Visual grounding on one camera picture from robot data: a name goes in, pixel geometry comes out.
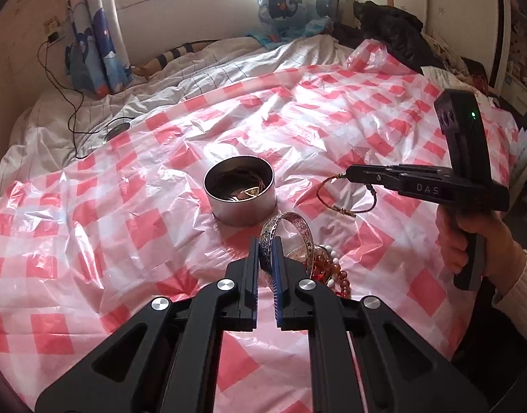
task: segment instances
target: bed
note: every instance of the bed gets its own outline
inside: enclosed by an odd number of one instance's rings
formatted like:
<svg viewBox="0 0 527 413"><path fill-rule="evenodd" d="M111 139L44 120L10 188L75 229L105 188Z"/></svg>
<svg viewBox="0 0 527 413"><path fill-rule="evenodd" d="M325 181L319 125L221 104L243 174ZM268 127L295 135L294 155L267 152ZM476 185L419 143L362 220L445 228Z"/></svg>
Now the bed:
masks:
<svg viewBox="0 0 527 413"><path fill-rule="evenodd" d="M271 52L251 38L221 41L149 82L87 100L78 130L134 119L107 144L105 129L78 135L79 152L91 152L84 160L74 159L70 106L46 93L17 122L0 165L2 374L33 408L152 297L191 297L222 277L261 224L218 223L202 181L216 162L247 154L273 166L278 209L303 215L317 243L340 251L352 297L379 296L450 358L475 295L455 289L443 267L435 205L376 188L377 207L352 219L315 197L319 182L353 163L449 166L439 93L378 41L353 51L317 35ZM480 110L493 178L507 185L517 127L507 112ZM364 186L342 181L325 198L372 204ZM296 234L281 234L285 251L296 247ZM275 327L263 278L259 301L254 333L224 334L215 411L311 411L307 336Z"/></svg>

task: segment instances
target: electrical cable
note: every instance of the electrical cable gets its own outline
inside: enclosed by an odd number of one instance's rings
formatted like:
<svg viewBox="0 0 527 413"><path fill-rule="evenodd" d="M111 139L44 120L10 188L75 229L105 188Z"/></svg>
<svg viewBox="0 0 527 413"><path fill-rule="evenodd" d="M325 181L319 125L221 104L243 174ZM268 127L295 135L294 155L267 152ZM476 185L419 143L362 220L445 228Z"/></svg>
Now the electrical cable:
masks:
<svg viewBox="0 0 527 413"><path fill-rule="evenodd" d="M44 47L44 45L47 45L47 48L45 49L45 60L44 62L45 63L42 63L41 59L40 59L40 51L41 51L41 48ZM82 93L81 91L79 90L76 90L75 88L68 88L68 87L65 87L63 84L61 84L57 78L55 77L55 75L52 73L52 71L48 68L48 51L49 51L49 48L50 48L51 44L49 43L49 41L45 41L44 43L42 43L40 45L40 47L38 48L38 53L36 55L37 59L38 59L38 63L42 66L42 68L45 70L45 75L47 77L47 79L49 80L49 82L51 82L51 84L53 85L53 87L55 87L58 92L61 94L62 98L68 102L72 108L74 109L74 111L72 112L72 114L70 115L70 117L68 118L68 121L67 121L67 128L69 130L69 132L72 133L72 144L74 146L74 157L77 159L77 160L82 160L84 158L87 158L89 156L89 154L87 155L84 155L84 156L78 156L78 146L76 144L76 135L88 135L88 136L91 136L91 135L95 135L95 134L98 134L100 132L102 132L103 130L105 130L110 124L112 124L113 122L115 121L124 121L125 119L129 119L129 120L132 120L132 119L135 119L135 118L132 118L132 117L127 117L125 116L125 112L124 112L124 109L125 109L125 104L126 104L126 101L125 101L125 96L124 96L124 101L122 103L122 116L120 118L115 118L115 119L112 119L110 120L107 124L105 124L103 127L101 127L99 130L95 130L95 131L88 131L88 132L84 132L84 131L81 131L81 130L76 130L76 121L77 121L77 115L78 115L78 111L80 110L81 106L83 105L84 103L84 100L85 100L85 95L84 93ZM68 91L73 91L73 92L76 92L78 93L79 95L82 96L82 100L79 104L78 107L76 107L74 105L74 103L72 101L70 101L65 95L64 93L62 92L62 89L65 89L65 90L68 90ZM73 127L71 128L70 127L70 121L72 120L72 118L74 118L74 124L73 124Z"/></svg>

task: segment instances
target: human hand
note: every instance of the human hand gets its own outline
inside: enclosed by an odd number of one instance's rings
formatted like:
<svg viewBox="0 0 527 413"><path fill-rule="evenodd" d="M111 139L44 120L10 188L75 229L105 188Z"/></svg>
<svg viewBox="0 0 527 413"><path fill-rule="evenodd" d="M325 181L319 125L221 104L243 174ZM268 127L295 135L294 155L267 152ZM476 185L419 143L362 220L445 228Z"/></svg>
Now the human hand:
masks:
<svg viewBox="0 0 527 413"><path fill-rule="evenodd" d="M457 214L454 218L443 206L438 206L436 226L439 230L441 256L445 266L455 274L459 274L468 263L468 240L461 230L481 234L485 238L484 275L503 296L518 281L526 267L526 253L514 241L508 227L494 213Z"/></svg>

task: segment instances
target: engraved bracelet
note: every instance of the engraved bracelet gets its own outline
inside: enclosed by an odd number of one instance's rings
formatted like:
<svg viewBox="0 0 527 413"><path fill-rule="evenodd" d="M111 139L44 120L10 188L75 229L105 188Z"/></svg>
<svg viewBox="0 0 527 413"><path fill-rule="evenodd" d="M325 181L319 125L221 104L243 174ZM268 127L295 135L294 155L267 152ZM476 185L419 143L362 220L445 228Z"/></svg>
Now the engraved bracelet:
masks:
<svg viewBox="0 0 527 413"><path fill-rule="evenodd" d="M273 274L273 268L271 264L271 242L275 237L276 227L279 226L279 223L282 220L290 222L301 234L301 237L304 240L304 246L306 248L307 275L308 277L311 277L311 273L313 271L313 255L315 251L313 236L311 235L309 225L304 220L304 218L291 211L284 212L274 216L273 218L270 218L262 228L260 234L260 252L264 268L268 269L268 273L271 275Z"/></svg>

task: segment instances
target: red and white checkered pattern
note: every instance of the red and white checkered pattern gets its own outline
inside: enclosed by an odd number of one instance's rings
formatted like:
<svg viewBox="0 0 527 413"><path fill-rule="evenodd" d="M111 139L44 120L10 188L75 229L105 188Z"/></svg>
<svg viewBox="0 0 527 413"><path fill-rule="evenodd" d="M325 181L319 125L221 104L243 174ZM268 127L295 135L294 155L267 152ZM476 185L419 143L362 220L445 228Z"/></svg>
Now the red and white checkered pattern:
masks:
<svg viewBox="0 0 527 413"><path fill-rule="evenodd" d="M317 185L352 163L449 166L433 101L439 91L385 47L363 43L344 66L249 78L189 99L114 138L61 172L12 185L0 202L0 369L33 406L37 396L153 296L193 296L223 277L261 226L213 219L205 172L224 158L266 158L281 211L309 222L341 254L354 297L375 294L450 357L474 297L456 290L436 245L433 204L377 188L357 219L326 210ZM480 107L493 177L508 183L516 126ZM370 205L336 182L325 197ZM284 233L285 250L296 235ZM307 338L275 327L260 289L258 328L226 333L218 412L311 411Z"/></svg>

